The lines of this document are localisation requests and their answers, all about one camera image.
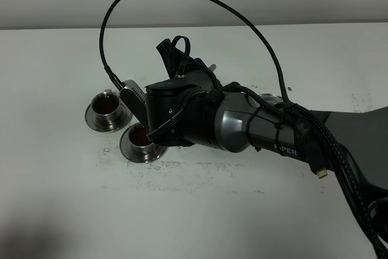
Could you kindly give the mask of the black and grey right robot arm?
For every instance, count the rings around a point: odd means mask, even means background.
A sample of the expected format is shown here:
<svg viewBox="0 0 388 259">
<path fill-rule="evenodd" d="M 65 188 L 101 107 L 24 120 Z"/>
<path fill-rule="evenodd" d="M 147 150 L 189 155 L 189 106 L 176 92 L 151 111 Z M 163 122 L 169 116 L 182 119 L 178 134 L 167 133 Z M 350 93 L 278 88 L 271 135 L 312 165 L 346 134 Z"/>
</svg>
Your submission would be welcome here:
<svg viewBox="0 0 388 259">
<path fill-rule="evenodd" d="M 215 74 L 176 40 L 157 46 L 168 79 L 146 88 L 148 138 L 161 146 L 200 144 L 228 152 L 248 147 L 335 174 L 371 240 L 387 239 L 387 109 L 366 113 L 308 110 L 284 95 L 262 94 Z"/>
</svg>

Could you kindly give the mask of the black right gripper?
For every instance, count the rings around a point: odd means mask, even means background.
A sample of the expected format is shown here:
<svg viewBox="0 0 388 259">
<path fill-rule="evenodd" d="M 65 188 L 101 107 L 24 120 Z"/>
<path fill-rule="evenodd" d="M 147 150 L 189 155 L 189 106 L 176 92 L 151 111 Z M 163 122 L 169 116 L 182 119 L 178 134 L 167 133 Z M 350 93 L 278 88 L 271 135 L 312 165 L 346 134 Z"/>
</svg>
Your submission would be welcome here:
<svg viewBox="0 0 388 259">
<path fill-rule="evenodd" d="M 200 144 L 219 149 L 215 117 L 222 85 L 199 58 L 189 58 L 183 77 L 177 78 L 182 51 L 175 48 L 172 53 L 171 47 L 169 39 L 156 46 L 169 79 L 146 87 L 147 137 L 161 146 Z"/>
</svg>

